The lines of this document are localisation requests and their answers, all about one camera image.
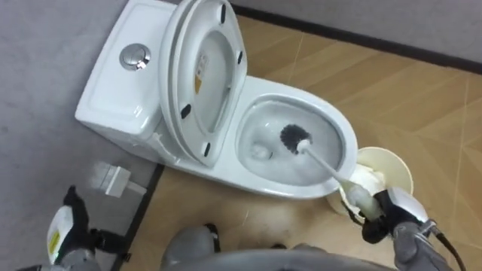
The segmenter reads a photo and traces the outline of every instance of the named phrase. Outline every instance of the toilet brush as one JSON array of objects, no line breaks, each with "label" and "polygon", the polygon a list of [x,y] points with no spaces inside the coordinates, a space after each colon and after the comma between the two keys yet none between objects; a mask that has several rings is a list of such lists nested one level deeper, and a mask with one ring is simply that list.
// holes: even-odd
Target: toilet brush
[{"label": "toilet brush", "polygon": [[280,138],[281,142],[290,152],[295,155],[308,154],[318,162],[320,166],[325,168],[343,188],[348,202],[351,205],[358,207],[369,221],[374,221],[382,215],[378,202],[370,195],[368,190],[360,184],[356,184],[355,182],[342,177],[336,170],[326,163],[325,159],[313,151],[311,148],[313,140],[307,131],[298,125],[290,124],[283,128]]}]

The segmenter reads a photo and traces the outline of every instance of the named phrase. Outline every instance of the toilet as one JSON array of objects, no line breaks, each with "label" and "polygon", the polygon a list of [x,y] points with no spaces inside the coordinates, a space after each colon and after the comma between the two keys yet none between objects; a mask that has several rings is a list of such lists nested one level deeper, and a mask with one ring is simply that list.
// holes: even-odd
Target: toilet
[{"label": "toilet", "polygon": [[289,199],[333,193],[337,182],[279,134],[303,127],[348,178],[358,149],[348,120],[317,96],[247,74],[228,1],[130,0],[75,117],[131,154],[232,187]]}]

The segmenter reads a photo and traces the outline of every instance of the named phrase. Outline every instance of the chrome flush button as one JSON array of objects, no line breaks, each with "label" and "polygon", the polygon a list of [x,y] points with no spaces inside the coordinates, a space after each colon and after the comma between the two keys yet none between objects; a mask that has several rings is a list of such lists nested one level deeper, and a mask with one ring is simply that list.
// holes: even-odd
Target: chrome flush button
[{"label": "chrome flush button", "polygon": [[144,69],[151,60],[151,51],[143,44],[127,45],[120,54],[120,64],[128,71]]}]

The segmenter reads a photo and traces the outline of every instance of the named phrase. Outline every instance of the black bristles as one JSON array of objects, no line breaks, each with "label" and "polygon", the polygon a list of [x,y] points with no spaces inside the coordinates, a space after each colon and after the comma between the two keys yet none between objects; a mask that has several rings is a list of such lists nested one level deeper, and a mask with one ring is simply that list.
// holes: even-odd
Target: black bristles
[{"label": "black bristles", "polygon": [[311,140],[311,135],[305,131],[303,128],[295,124],[289,124],[283,128],[281,131],[281,142],[286,146],[286,148],[293,154],[298,154],[298,144],[304,140]]}]

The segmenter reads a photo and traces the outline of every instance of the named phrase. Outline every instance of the wall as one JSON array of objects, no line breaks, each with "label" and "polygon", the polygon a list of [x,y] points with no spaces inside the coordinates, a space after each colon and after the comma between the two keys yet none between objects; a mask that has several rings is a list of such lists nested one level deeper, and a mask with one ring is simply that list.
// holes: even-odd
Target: wall
[{"label": "wall", "polygon": [[480,0],[232,2],[248,8],[482,62]]},{"label": "wall", "polygon": [[[0,0],[0,269],[47,262],[46,232],[70,184],[92,225],[125,233],[141,197],[89,189],[99,162],[146,185],[152,163],[74,119],[93,64],[126,0]],[[105,270],[113,257],[101,255]]]}]

